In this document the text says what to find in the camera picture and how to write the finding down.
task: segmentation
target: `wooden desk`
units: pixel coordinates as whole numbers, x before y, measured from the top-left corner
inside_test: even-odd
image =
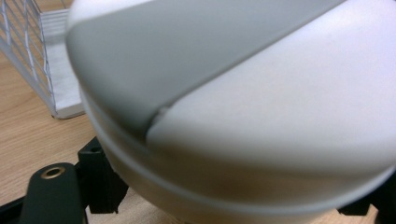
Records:
[[[0,55],[0,205],[25,194],[30,176],[55,162],[77,162],[77,152],[95,133],[86,116],[57,120]],[[334,210],[311,224],[374,224],[367,217],[344,217]],[[132,190],[118,215],[89,215],[90,223],[167,224],[167,215]]]

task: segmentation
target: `black clamp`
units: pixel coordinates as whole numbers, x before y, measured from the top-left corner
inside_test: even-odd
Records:
[[[118,213],[128,186],[112,170],[96,138],[78,152],[78,160],[35,172],[26,196],[0,207],[0,223],[86,224],[87,206],[93,214]]]
[[[346,216],[366,216],[370,204],[377,210],[375,224],[395,224],[396,223],[396,173],[378,189],[351,203],[338,212]]]

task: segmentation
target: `gray plastic panel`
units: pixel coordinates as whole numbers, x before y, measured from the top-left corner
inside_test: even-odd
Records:
[[[69,29],[71,63],[86,94],[145,138],[163,107],[344,0],[162,0]]]

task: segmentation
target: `white wire rack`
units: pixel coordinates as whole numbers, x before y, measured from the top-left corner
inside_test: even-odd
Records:
[[[43,11],[35,0],[2,0],[0,49],[58,119],[83,113],[64,45],[68,9],[50,1]]]

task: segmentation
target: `white rounded casing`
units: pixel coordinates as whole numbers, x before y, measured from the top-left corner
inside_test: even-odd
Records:
[[[69,29],[144,3],[100,2],[76,0]],[[165,211],[305,223],[394,172],[395,9],[346,1],[164,108],[145,144],[81,95],[113,167]]]

